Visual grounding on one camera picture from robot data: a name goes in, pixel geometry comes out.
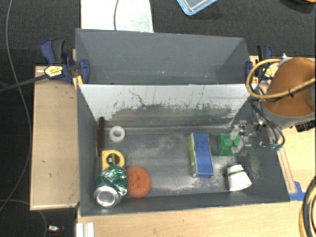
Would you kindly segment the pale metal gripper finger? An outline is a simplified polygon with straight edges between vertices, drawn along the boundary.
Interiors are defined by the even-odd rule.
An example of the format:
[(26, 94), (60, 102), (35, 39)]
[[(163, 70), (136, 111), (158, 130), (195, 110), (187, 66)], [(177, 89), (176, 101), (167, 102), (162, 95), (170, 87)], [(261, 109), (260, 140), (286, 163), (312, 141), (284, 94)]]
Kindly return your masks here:
[(238, 135), (246, 136), (247, 135), (246, 125), (247, 125), (247, 121), (245, 120), (241, 120), (238, 123), (233, 124), (232, 130), (230, 132), (230, 139), (235, 140)]
[(233, 154), (238, 154), (241, 152), (243, 147), (250, 147), (250, 139), (245, 135), (238, 135), (236, 139), (233, 141), (233, 145), (231, 146), (231, 152)]

